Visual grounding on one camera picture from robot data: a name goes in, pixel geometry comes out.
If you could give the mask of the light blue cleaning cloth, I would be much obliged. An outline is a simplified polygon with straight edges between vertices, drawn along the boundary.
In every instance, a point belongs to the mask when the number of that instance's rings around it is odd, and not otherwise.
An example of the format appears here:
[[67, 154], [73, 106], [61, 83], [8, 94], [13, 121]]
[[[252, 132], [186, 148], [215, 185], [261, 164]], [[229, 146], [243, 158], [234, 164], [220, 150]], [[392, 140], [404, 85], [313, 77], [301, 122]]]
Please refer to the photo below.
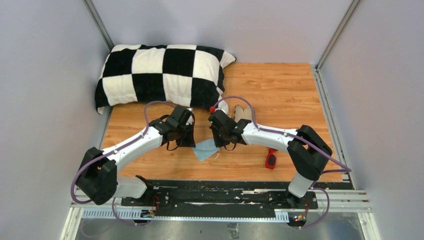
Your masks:
[[196, 143], [192, 150], [196, 158], [202, 162], [217, 153], [220, 149], [215, 145], [213, 139], [206, 139]]

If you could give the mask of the beige plaid glasses case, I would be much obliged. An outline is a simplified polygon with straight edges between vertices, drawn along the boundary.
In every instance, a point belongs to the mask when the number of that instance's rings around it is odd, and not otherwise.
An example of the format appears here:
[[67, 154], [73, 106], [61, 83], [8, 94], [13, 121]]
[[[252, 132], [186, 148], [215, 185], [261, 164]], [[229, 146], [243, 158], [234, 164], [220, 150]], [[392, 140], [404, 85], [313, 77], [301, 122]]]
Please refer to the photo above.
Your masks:
[[233, 120], [238, 123], [241, 119], [250, 120], [251, 122], [253, 121], [253, 111], [249, 106], [243, 108], [240, 105], [236, 105], [234, 107]]

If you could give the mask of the red sunglasses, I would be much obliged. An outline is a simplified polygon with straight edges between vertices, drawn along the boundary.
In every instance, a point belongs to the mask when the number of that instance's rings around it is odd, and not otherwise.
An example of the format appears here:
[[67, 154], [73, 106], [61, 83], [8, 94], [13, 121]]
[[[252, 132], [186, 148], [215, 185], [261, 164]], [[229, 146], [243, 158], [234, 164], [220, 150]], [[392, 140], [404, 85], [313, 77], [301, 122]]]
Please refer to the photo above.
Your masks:
[[267, 156], [265, 158], [264, 166], [267, 169], [273, 170], [276, 167], [277, 157], [275, 156], [275, 153], [277, 152], [277, 149], [269, 148]]

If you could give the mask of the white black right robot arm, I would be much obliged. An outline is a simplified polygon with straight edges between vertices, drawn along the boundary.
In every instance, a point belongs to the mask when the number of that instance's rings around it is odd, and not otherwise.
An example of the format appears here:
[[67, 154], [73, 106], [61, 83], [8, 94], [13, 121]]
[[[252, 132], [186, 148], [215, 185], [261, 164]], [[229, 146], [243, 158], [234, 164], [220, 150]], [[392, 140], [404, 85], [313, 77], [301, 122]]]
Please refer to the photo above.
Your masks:
[[308, 125], [299, 129], [268, 127], [250, 119], [235, 121], [222, 110], [213, 112], [208, 121], [217, 147], [260, 145], [289, 154], [296, 174], [285, 191], [285, 201], [292, 209], [298, 209], [305, 203], [307, 190], [320, 178], [333, 154]]

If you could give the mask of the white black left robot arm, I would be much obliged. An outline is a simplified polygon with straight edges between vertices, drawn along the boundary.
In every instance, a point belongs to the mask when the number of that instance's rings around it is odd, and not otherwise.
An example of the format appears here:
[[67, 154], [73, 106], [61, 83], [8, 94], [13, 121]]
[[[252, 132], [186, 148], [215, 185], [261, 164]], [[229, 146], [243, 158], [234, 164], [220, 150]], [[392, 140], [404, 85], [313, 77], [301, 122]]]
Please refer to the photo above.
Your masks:
[[195, 116], [192, 108], [175, 106], [171, 114], [165, 114], [149, 122], [139, 133], [116, 144], [86, 151], [71, 185], [74, 202], [93, 202], [103, 205], [113, 198], [134, 198], [140, 206], [149, 206], [153, 193], [142, 177], [120, 177], [119, 172], [145, 153], [175, 142], [177, 147], [195, 147]]

